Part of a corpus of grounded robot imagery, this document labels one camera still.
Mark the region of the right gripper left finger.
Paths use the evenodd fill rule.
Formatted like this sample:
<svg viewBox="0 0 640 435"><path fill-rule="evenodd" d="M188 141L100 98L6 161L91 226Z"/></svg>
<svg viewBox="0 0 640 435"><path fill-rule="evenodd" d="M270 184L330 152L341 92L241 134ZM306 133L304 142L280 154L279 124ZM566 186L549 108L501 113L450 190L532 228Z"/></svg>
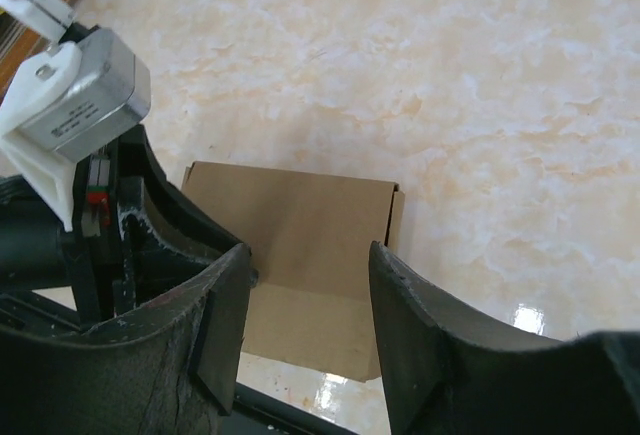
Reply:
<svg viewBox="0 0 640 435"><path fill-rule="evenodd" d="M216 434L232 409L250 294L239 244L83 334L1 330L5 434Z"/></svg>

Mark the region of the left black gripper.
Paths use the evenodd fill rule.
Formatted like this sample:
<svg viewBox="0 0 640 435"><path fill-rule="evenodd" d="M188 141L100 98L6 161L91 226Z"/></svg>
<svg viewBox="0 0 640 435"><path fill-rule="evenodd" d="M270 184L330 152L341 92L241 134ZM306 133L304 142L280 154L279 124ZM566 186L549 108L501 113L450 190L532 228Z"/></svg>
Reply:
<svg viewBox="0 0 640 435"><path fill-rule="evenodd" d="M167 179L141 125L77 164L70 231L20 176L25 193L4 197L15 214L1 239L1 288L69 286L82 328L169 291L242 242Z"/></svg>

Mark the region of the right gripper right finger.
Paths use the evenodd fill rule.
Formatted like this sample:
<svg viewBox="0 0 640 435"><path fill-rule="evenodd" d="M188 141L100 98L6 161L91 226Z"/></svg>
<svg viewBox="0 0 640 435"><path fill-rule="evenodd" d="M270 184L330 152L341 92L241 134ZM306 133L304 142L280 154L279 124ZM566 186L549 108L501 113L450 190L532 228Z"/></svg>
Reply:
<svg viewBox="0 0 640 435"><path fill-rule="evenodd" d="M499 321L373 243L369 283L395 434L635 434L639 335L559 341Z"/></svg>

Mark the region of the brown cardboard box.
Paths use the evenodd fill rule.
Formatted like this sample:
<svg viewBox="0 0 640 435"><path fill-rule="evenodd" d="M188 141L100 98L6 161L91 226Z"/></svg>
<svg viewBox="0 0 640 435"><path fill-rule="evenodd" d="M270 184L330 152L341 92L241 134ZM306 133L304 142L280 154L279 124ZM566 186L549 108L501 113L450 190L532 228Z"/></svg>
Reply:
<svg viewBox="0 0 640 435"><path fill-rule="evenodd" d="M182 191L251 248L259 278L244 352L360 382L379 377L369 248L397 246L397 183L197 161Z"/></svg>

